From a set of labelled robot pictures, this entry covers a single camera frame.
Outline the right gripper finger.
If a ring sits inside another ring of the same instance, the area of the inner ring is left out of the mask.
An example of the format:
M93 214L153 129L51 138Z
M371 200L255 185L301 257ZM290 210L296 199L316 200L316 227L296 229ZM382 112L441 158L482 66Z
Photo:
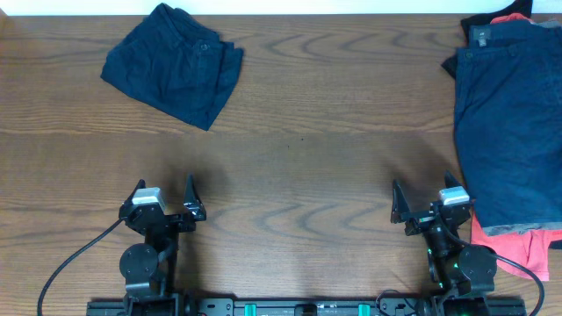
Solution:
M461 184L461 182L459 182L449 170L444 172L444 183L446 189L463 186L463 184Z
M393 203L391 222L401 223L409 218L410 208L397 180L393 180Z

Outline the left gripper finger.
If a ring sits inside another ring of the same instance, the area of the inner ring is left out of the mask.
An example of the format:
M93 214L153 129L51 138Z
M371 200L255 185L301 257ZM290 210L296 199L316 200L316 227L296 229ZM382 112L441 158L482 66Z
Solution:
M139 182L135 185L132 193L129 195L129 197L126 199L126 204L127 205L131 205L133 203L133 197L135 195L135 193L140 190L140 189L145 189L146 188L146 182L143 179L140 179Z
M184 209L194 221L206 221L206 209L196 190L194 177L189 174L184 193Z

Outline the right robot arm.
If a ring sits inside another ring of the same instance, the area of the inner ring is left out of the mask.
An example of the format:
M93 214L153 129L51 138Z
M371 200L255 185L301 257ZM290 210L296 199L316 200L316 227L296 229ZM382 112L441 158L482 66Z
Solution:
M445 188L425 211L413 212L398 181L393 181L391 222L405 235L420 234L427 245L429 274L440 291L419 299L416 315L488 315L486 294L494 290L497 265L491 250L462 241L458 228L470 217L472 201L460 182L444 175Z

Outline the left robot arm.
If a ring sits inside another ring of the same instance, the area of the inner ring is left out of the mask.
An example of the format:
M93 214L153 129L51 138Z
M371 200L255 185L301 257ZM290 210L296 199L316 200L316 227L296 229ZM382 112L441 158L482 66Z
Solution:
M125 314L198 313L194 300L174 289L179 234L195 231L197 223L206 220L193 176L187 177L183 206L183 212L166 214L162 190L148 188L144 180L120 206L119 219L144 237L119 260L120 273L126 280Z

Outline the folded dark navy shorts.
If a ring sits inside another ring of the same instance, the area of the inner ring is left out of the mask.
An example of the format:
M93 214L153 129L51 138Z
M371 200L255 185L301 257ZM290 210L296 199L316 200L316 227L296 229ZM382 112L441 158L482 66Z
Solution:
M234 92L243 55L186 11L161 3L107 54L100 77L207 131Z

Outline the black garment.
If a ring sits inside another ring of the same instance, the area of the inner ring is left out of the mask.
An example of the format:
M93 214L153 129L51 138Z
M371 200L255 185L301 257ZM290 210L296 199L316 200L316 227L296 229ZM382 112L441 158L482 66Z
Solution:
M533 0L515 0L512 4L499 11L495 11L491 13L480 13L480 14L473 15L469 18L461 19L460 26L465 36L465 42L466 43L469 42L470 29L472 26L488 25L496 18L506 17L512 14L516 14L517 16L521 16L525 18L531 18L532 7L533 7ZM458 58L456 54L449 57L441 64L441 67L453 79L456 79L457 66L458 66Z

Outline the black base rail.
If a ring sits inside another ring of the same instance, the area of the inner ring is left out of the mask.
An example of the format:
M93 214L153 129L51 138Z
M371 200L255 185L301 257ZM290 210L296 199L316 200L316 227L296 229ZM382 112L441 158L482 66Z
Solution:
M524 316L525 304L516 298L415 298L390 293L373 300L240 300L174 297L153 302L94 301L87 316Z

